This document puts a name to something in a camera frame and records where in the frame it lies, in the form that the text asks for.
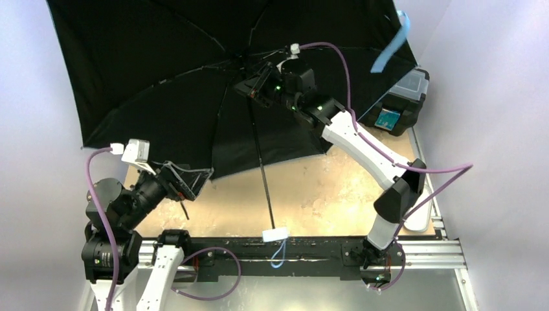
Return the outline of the light blue folding umbrella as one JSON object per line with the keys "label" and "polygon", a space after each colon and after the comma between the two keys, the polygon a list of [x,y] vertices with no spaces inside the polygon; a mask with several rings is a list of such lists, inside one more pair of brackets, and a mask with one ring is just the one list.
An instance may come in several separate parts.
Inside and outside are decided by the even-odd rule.
{"label": "light blue folding umbrella", "polygon": [[148,163],[214,168],[210,179],[328,151],[281,106],[234,90],[292,43],[318,91],[355,111],[414,65],[390,52],[392,1],[49,1],[84,146],[150,142]]}

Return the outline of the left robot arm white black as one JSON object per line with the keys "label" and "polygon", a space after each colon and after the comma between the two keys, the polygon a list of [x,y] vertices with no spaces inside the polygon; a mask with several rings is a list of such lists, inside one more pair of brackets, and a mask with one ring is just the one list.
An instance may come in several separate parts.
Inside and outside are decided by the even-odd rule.
{"label": "left robot arm white black", "polygon": [[86,175],[87,193],[85,244],[81,258],[99,309],[162,310],[177,265],[191,246],[187,230],[167,229],[153,249],[153,271],[144,295],[137,299],[142,236],[135,228],[165,198],[195,200],[212,172],[185,170],[171,162],[151,168],[136,163],[136,183],[125,188],[115,178],[94,182]]}

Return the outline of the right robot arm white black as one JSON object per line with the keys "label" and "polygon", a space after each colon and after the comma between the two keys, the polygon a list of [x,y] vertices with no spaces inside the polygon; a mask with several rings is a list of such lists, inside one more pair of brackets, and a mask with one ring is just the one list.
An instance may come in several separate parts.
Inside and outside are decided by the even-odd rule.
{"label": "right robot arm white black", "polygon": [[261,106],[289,110],[302,127],[346,152],[377,181],[383,192],[374,202],[377,215],[364,239],[363,257],[372,262],[385,255],[423,196],[425,163],[415,159],[399,167],[399,154],[360,127],[351,109],[318,91],[314,72],[303,60],[288,59],[279,66],[267,62],[234,89]]}

